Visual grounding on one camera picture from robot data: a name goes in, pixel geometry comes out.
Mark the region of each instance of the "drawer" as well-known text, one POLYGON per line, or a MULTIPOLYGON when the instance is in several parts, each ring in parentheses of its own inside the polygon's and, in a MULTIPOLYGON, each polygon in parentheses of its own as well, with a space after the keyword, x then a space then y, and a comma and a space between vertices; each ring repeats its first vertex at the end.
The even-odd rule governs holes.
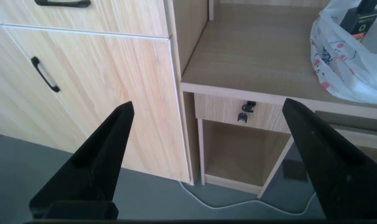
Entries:
POLYGON ((90 0, 83 8, 39 6, 35 0, 0 1, 0 20, 23 26, 168 37, 165 17, 162 0, 90 0))
POLYGON ((377 119, 315 111, 315 114, 358 147, 377 149, 377 119))
POLYGON ((247 113, 248 122, 237 121, 241 107, 246 100, 195 94, 195 114, 197 118, 259 128, 280 133, 290 133, 282 106, 269 103, 256 103, 253 113, 247 113))

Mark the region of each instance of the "white plastic bag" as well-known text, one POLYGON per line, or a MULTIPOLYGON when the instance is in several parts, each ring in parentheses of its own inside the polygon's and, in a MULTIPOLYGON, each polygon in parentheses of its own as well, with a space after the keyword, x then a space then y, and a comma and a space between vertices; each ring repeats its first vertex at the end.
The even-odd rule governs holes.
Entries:
POLYGON ((377 104, 377 19, 361 43, 339 26, 359 3, 331 0, 313 23, 310 56, 320 83, 332 95, 377 104))

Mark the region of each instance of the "open shelf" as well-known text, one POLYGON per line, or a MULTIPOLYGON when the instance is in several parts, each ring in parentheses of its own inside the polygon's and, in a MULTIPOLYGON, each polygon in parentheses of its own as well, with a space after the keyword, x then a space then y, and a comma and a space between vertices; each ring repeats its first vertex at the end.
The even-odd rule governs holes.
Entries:
POLYGON ((206 120, 203 130, 205 182, 254 194, 260 192, 290 137, 206 120))
POLYGON ((261 93, 279 104, 291 97, 377 108, 336 98, 319 83, 310 60, 310 30, 320 10, 219 4, 182 77, 183 91, 229 96, 240 90, 236 98, 261 93))

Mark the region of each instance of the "small drawer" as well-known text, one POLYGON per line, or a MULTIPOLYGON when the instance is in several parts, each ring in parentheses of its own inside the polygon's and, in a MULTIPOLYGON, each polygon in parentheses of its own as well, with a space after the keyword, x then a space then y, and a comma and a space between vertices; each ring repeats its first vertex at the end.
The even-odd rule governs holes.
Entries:
POLYGON ((0 20, 23 26, 168 37, 162 0, 43 1, 61 6, 40 6, 37 1, 41 0, 0 1, 0 20), (72 7, 74 2, 90 4, 72 7))
POLYGON ((247 123, 237 121, 238 114, 242 112, 241 107, 246 103, 246 100, 195 94, 195 114, 197 118, 209 121, 291 133, 282 114, 281 105, 257 102, 253 113, 246 113, 247 123))

